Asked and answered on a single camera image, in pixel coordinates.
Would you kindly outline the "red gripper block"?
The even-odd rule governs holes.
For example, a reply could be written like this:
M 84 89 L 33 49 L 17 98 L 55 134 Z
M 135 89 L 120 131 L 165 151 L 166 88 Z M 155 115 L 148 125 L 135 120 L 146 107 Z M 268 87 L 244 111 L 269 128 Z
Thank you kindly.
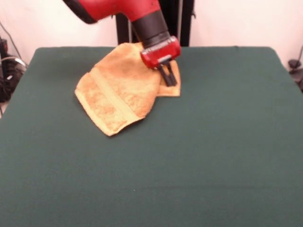
M 163 41 L 140 52 L 141 59 L 148 68 L 154 69 L 159 67 L 159 72 L 166 86 L 177 84 L 170 60 L 174 60 L 180 54 L 181 46 L 178 41 Z

